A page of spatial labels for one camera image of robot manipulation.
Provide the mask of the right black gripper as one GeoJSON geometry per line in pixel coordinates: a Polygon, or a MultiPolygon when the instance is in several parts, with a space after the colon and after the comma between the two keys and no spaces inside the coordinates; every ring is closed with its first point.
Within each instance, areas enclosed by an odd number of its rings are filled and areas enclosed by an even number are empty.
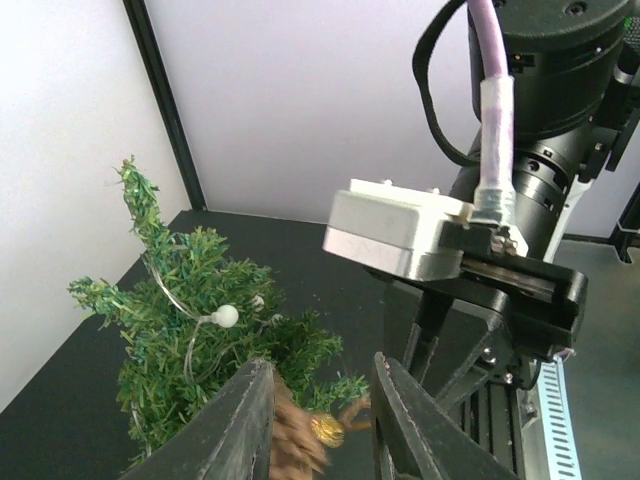
{"type": "Polygon", "coordinates": [[[366,267],[385,281],[383,352],[440,405],[458,405],[489,382],[520,389],[528,364],[574,345],[586,304],[583,273],[517,255],[517,242],[487,226],[460,235],[457,277],[409,281],[366,267]]]}

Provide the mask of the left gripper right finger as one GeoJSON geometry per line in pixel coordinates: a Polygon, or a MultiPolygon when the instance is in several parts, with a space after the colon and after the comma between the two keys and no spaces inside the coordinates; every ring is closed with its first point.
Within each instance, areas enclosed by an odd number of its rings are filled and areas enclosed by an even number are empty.
{"type": "Polygon", "coordinates": [[[469,438],[396,360],[374,355],[371,434],[377,480],[499,480],[516,475],[469,438]]]}

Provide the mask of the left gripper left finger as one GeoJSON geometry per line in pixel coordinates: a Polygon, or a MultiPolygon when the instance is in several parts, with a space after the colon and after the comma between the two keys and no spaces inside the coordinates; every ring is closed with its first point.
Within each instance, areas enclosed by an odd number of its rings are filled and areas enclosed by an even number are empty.
{"type": "Polygon", "coordinates": [[[200,413],[125,480],[262,480],[269,477],[273,366],[247,362],[200,413]]]}

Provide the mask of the small green christmas tree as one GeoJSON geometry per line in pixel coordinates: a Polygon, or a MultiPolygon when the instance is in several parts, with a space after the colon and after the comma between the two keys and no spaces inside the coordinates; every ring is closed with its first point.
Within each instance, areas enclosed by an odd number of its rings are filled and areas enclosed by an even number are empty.
{"type": "Polygon", "coordinates": [[[124,340],[117,399],[141,449],[135,464],[177,435],[251,359],[269,361],[294,402],[312,412],[337,417],[369,396],[361,376],[318,380],[318,370],[341,356],[342,339],[315,311],[287,314],[268,267],[230,257],[213,228],[172,231],[157,186],[133,158],[117,173],[148,276],[129,289],[86,276],[68,291],[124,340]]]}

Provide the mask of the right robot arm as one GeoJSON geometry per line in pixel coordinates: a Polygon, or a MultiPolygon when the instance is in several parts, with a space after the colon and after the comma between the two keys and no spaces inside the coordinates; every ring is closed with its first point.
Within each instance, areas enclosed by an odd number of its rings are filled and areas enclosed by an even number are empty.
{"type": "Polygon", "coordinates": [[[587,277],[548,262],[569,195],[592,180],[622,134],[636,91],[625,71],[628,1],[469,1],[473,109],[467,153],[443,133],[428,68],[459,3],[446,3],[419,39],[412,69],[429,129],[460,168],[448,195],[383,199],[369,269],[420,297],[409,327],[385,317],[385,347],[444,408],[493,377],[535,380],[580,329],[587,277]]]}

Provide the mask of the right black frame post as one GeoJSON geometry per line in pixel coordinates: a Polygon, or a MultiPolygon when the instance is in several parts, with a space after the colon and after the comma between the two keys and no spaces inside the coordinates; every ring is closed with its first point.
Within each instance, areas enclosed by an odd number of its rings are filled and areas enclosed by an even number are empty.
{"type": "Polygon", "coordinates": [[[208,207],[205,195],[146,3],[143,0],[123,0],[122,3],[144,63],[191,209],[206,211],[208,207]]]}

